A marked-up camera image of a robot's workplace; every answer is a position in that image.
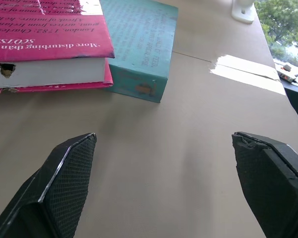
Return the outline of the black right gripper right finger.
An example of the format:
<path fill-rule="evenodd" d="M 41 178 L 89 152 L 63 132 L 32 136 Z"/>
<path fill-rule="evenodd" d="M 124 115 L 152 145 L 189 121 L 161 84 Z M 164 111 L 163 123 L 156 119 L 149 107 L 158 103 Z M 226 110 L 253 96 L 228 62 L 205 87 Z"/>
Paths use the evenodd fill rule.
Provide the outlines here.
<path fill-rule="evenodd" d="M 268 238 L 298 238 L 298 153 L 247 132 L 232 135 L 243 195 Z"/>

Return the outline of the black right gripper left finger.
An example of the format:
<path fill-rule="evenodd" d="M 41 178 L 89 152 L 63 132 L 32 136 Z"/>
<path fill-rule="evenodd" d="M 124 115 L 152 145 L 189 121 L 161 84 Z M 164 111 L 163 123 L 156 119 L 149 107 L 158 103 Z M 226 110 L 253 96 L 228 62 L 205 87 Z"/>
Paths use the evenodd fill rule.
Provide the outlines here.
<path fill-rule="evenodd" d="M 72 238 L 88 195 L 95 133 L 57 145 L 0 215 L 0 238 Z"/>

